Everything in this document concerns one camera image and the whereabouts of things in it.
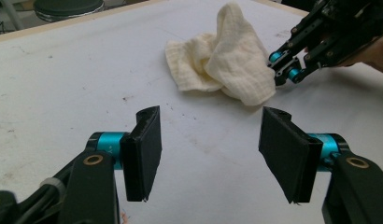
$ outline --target crumpled cloth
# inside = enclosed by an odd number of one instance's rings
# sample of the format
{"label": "crumpled cloth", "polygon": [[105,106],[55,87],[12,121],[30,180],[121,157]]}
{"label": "crumpled cloth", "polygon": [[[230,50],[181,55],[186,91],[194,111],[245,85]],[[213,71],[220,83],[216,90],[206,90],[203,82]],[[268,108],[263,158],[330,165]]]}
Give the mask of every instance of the crumpled cloth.
{"label": "crumpled cloth", "polygon": [[276,93],[268,54],[241,8],[231,2],[220,9],[216,34],[186,42],[168,41],[165,56],[180,91],[217,91],[260,105]]}

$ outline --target brass screw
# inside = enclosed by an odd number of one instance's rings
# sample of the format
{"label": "brass screw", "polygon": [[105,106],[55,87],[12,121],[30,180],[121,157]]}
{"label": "brass screw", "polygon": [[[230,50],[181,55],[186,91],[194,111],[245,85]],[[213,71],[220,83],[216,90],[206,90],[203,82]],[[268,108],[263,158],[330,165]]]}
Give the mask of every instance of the brass screw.
{"label": "brass screw", "polygon": [[361,169],[366,169],[369,167],[369,164],[366,161],[363,161],[355,157],[348,157],[346,158],[346,161],[348,162],[348,164]]}
{"label": "brass screw", "polygon": [[326,57],[330,58],[330,57],[332,57],[332,56],[333,56],[333,51],[328,51],[328,52],[326,53]]}
{"label": "brass screw", "polygon": [[104,157],[101,155],[92,155],[84,159],[83,163],[85,165],[95,165],[101,162],[103,159]]}

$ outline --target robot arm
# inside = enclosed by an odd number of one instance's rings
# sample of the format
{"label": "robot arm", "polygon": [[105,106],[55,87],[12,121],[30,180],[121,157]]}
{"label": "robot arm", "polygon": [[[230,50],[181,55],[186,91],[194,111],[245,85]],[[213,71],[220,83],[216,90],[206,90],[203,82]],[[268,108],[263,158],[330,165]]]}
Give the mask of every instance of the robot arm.
{"label": "robot arm", "polygon": [[[276,85],[286,79],[301,82],[322,67],[336,66],[374,37],[383,35],[383,0],[320,0],[291,38],[270,54],[268,66],[276,71]],[[296,57],[308,49],[304,66]]]}
{"label": "robot arm", "polygon": [[124,172],[127,201],[149,198],[162,154],[160,108],[136,114],[130,133],[94,133],[83,152],[28,199],[0,190],[0,224],[120,223],[114,170]]}
{"label": "robot arm", "polygon": [[289,203],[309,203],[316,172],[331,172],[327,224],[383,223],[383,171],[335,133],[305,133],[291,114],[264,107],[259,151]]}

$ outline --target table surface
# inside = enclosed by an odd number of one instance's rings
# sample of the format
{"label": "table surface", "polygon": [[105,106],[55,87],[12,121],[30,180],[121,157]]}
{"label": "table surface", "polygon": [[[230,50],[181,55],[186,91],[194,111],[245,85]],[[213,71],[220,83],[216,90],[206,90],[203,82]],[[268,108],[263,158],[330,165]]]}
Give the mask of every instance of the table surface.
{"label": "table surface", "polygon": [[[161,107],[163,155],[147,203],[121,208],[137,223],[323,223],[329,173],[311,203],[288,204],[258,151],[261,106],[220,91],[180,92],[164,46],[216,31],[227,0],[151,1],[0,36],[0,189],[19,201],[79,152],[94,132],[131,131],[135,113]],[[237,0],[269,52],[302,18]],[[264,105],[308,133],[339,133],[383,169],[383,75],[356,64],[287,84]]]}

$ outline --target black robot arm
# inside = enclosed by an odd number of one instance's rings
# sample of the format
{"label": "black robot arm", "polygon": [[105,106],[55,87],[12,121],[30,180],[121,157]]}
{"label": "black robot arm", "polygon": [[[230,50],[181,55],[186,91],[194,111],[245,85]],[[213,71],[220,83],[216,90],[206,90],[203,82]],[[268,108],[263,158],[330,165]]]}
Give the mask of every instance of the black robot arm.
{"label": "black robot arm", "polygon": [[309,203],[317,171],[332,173],[326,223],[383,223],[383,172],[335,133],[305,133],[291,114],[265,107],[259,151],[289,203]]}
{"label": "black robot arm", "polygon": [[127,201],[149,197],[162,152],[160,108],[136,114],[130,133],[94,133],[83,152],[28,199],[0,190],[0,224],[120,223],[114,169],[124,172]]}

